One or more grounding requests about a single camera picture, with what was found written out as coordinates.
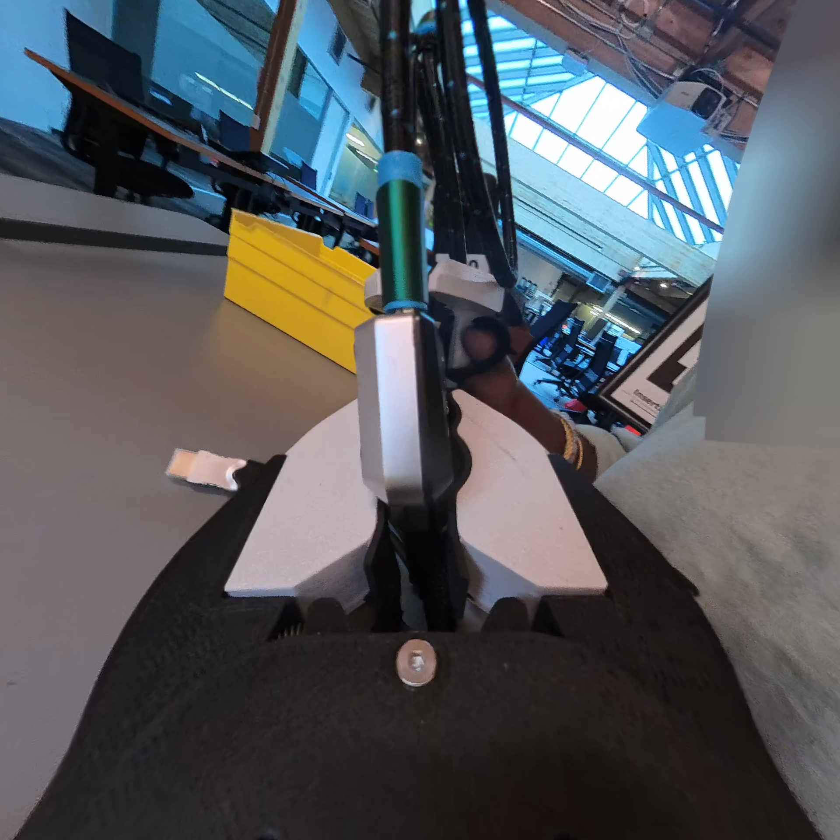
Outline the white ceiling projector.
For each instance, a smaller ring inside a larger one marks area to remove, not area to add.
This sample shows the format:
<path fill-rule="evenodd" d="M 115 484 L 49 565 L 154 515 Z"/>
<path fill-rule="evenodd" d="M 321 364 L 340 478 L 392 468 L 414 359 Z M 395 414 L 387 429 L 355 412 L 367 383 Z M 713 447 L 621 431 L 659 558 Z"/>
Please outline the white ceiling projector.
<path fill-rule="evenodd" d="M 646 111 L 637 132 L 676 158 L 684 158 L 718 137 L 731 119 L 724 91 L 703 80 L 678 80 Z"/>

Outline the silver hdmi adapter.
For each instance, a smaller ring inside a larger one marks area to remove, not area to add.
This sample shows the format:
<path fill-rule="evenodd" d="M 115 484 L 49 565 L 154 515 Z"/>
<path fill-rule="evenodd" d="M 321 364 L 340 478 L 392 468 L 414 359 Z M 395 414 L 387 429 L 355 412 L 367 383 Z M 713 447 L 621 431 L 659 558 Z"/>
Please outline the silver hdmi adapter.
<path fill-rule="evenodd" d="M 361 474 L 384 516 L 427 628 L 457 624 L 445 499 L 455 468 L 442 351 L 425 311 L 392 311 L 355 331 Z"/>

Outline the pale grey sweatshirt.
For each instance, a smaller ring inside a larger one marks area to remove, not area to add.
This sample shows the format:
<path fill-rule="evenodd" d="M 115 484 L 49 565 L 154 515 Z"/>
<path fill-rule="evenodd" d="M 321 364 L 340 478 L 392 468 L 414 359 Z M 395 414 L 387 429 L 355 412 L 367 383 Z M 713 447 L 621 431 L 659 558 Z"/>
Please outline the pale grey sweatshirt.
<path fill-rule="evenodd" d="M 838 838 L 838 449 L 712 441 L 688 402 L 595 485 L 696 586 L 774 761 Z"/>

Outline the wooden top office desk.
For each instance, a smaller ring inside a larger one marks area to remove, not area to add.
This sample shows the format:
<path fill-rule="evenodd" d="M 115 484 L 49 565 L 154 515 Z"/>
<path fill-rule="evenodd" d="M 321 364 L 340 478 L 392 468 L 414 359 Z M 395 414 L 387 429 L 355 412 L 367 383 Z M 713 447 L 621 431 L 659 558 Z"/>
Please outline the wooden top office desk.
<path fill-rule="evenodd" d="M 216 150 L 212 146 L 200 141 L 197 137 L 186 133 L 176 126 L 158 119 L 152 113 L 136 108 L 130 102 L 121 99 L 90 80 L 79 76 L 71 70 L 58 65 L 39 53 L 24 48 L 24 55 L 33 60 L 40 67 L 45 68 L 73 95 L 86 101 L 92 109 L 100 114 L 101 125 L 106 132 L 104 145 L 100 148 L 96 163 L 95 193 L 107 195 L 113 183 L 112 174 L 116 170 L 118 151 L 116 140 L 110 140 L 115 133 L 114 126 L 124 123 L 135 130 L 144 130 L 173 143 L 180 150 L 189 150 L 197 158 L 195 162 L 184 164 L 195 172 L 204 173 L 216 182 L 231 182 L 259 200 L 267 201 L 271 197 L 288 205 L 293 213 L 306 213 L 319 218 L 320 230 L 324 225 L 330 225 L 343 234 L 343 231 L 353 231 L 362 238 L 373 238 L 377 229 L 375 220 L 368 219 L 352 212 L 348 208 L 336 204 L 299 181 L 290 177 L 262 173 L 232 159 L 229 155 Z"/>

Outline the black framed marker sign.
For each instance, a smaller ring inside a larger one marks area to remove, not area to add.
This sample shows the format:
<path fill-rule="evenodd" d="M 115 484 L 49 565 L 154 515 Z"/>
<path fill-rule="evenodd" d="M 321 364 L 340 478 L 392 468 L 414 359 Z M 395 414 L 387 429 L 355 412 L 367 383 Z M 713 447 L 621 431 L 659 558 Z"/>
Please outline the black framed marker sign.
<path fill-rule="evenodd" d="M 645 434 L 677 384 L 696 365 L 713 276 L 670 315 L 642 348 L 595 392 L 595 426 L 614 425 Z"/>

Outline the braided hdmi cable green plug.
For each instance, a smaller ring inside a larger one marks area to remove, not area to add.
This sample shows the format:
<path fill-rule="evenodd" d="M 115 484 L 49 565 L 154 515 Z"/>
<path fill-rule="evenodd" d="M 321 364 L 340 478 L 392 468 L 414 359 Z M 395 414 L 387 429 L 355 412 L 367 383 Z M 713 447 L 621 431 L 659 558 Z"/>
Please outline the braided hdmi cable green plug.
<path fill-rule="evenodd" d="M 442 188 L 444 243 L 467 256 L 467 234 L 504 290 L 518 282 L 518 238 L 501 85 L 485 2 L 467 2 L 485 88 L 497 198 L 480 164 L 469 103 L 459 2 L 436 2 L 434 20 L 411 28 L 410 2 L 380 2 L 381 118 L 384 153 L 376 193 L 385 310 L 427 305 L 423 163 L 417 121 Z"/>

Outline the yellow divided bin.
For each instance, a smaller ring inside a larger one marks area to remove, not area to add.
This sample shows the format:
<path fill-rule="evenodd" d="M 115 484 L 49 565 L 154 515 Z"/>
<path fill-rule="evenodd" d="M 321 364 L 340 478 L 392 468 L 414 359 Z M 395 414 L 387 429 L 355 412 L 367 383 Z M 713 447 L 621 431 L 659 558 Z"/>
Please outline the yellow divided bin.
<path fill-rule="evenodd" d="M 237 209 L 228 232 L 225 298 L 356 372 L 354 331 L 371 317 L 364 284 L 373 267 L 316 234 Z"/>

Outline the person's right hand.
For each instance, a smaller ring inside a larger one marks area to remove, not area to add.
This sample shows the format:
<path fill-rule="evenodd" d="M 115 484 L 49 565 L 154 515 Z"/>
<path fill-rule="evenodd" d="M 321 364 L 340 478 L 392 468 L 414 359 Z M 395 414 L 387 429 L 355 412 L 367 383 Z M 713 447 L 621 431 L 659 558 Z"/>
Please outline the person's right hand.
<path fill-rule="evenodd" d="M 514 361 L 531 342 L 528 326 L 509 327 L 508 336 L 511 352 L 488 371 L 464 379 L 461 388 L 519 425 L 547 452 L 575 462 L 579 445 L 570 433 L 569 425 L 543 405 L 515 371 Z"/>

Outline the white usb adapter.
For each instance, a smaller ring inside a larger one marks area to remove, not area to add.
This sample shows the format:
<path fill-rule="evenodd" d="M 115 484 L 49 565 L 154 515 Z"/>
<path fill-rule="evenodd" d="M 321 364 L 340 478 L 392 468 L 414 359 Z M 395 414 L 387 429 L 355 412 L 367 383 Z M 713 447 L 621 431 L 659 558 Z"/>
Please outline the white usb adapter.
<path fill-rule="evenodd" d="M 164 474 L 195 487 L 233 493 L 239 489 L 238 474 L 247 466 L 248 461 L 243 458 L 229 458 L 203 449 L 176 448 Z"/>

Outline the row of black office chairs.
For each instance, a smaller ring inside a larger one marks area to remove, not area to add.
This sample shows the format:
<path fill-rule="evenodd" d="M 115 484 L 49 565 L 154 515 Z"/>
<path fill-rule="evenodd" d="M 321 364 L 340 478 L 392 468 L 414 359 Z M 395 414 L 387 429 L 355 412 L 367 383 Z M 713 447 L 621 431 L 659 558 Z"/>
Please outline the row of black office chairs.
<path fill-rule="evenodd" d="M 535 339 L 519 378 L 548 407 L 584 401 L 620 371 L 638 345 L 599 307 L 560 301 L 532 324 Z"/>

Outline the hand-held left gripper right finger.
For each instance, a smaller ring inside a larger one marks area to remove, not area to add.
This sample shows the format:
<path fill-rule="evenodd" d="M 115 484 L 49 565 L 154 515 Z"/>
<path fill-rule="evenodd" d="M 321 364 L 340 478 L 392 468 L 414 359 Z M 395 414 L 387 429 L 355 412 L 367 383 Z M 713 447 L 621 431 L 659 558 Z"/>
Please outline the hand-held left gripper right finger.
<path fill-rule="evenodd" d="M 507 597 L 530 614 L 549 595 L 603 595 L 607 581 L 543 446 L 508 417 L 455 391 L 470 467 L 458 490 L 468 595 L 488 614 Z"/>

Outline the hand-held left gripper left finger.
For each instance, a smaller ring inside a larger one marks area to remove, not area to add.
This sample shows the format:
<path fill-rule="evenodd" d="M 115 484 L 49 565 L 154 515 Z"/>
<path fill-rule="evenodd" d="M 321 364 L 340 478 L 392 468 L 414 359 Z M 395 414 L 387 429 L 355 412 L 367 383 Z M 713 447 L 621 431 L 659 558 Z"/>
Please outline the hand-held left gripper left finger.
<path fill-rule="evenodd" d="M 359 607 L 370 586 L 364 556 L 377 522 L 363 482 L 358 404 L 321 421 L 287 452 L 227 578 L 234 598 L 291 596 L 303 605 Z"/>

